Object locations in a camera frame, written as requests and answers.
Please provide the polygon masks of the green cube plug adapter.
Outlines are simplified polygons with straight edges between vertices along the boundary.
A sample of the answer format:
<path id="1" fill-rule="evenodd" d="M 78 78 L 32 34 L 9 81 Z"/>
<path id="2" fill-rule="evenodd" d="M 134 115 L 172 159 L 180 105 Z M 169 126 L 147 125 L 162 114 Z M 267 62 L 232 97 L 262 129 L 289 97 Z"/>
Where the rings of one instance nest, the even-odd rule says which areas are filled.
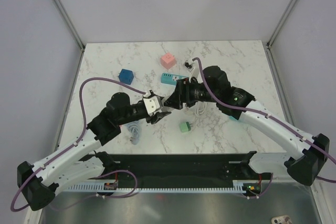
<path id="1" fill-rule="evenodd" d="M 192 130 L 193 124 L 190 123 L 189 121 L 186 122 L 182 122 L 179 124 L 179 129 L 181 131 L 181 133 L 187 133 L 190 132 Z"/>

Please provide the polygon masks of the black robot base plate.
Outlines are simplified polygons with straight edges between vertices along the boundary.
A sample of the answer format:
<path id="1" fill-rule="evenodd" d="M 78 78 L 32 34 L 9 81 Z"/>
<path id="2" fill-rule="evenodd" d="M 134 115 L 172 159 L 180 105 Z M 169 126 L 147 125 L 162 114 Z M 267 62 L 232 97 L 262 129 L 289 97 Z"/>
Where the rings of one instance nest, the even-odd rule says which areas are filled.
<path id="1" fill-rule="evenodd" d="M 108 179 L 122 186 L 231 186 L 235 180 L 269 180 L 248 166 L 248 154 L 108 154 L 94 157 L 103 162 Z"/>

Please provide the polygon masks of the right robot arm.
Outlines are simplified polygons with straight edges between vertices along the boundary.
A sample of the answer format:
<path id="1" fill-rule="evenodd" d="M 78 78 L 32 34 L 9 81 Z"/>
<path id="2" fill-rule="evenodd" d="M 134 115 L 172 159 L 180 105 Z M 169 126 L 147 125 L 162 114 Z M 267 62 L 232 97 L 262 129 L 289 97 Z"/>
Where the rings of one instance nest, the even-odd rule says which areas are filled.
<path id="1" fill-rule="evenodd" d="M 180 110 L 197 102 L 213 102 L 225 115 L 249 124 L 276 142 L 285 151 L 280 166 L 295 181 L 305 186 L 313 184 L 329 159 L 330 140 L 316 136 L 283 121 L 267 110 L 246 90 L 233 87 L 226 72 L 218 66 L 201 71 L 202 82 L 195 77 L 177 80 L 175 90 L 163 102 L 164 106 Z"/>

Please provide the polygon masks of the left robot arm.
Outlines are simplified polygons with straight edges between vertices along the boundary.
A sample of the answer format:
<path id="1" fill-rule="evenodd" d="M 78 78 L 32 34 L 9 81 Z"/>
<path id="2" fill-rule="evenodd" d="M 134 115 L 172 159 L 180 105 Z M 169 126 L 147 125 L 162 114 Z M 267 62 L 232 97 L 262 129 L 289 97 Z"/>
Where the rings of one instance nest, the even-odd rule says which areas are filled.
<path id="1" fill-rule="evenodd" d="M 105 161 L 103 154 L 98 153 L 84 162 L 80 159 L 117 137 L 121 133 L 121 125 L 142 119 L 155 124 L 171 111 L 167 98 L 152 91 L 135 104 L 130 102 L 126 93 L 114 94 L 90 123 L 84 123 L 76 140 L 33 164 L 24 161 L 18 165 L 17 193 L 24 196 L 27 207 L 37 211 L 78 182 L 100 176 L 111 178 L 115 165 Z"/>

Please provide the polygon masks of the teal power strip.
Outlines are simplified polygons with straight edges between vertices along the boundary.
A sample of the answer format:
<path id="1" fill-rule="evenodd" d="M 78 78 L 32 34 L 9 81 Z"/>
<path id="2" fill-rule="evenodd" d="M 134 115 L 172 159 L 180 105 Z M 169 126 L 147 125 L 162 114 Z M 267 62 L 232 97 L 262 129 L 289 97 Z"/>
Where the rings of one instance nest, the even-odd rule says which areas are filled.
<path id="1" fill-rule="evenodd" d="M 181 76 L 181 75 L 171 74 L 171 73 L 162 73 L 161 83 L 175 86 L 177 80 L 185 79 L 185 78 L 186 76 Z"/>

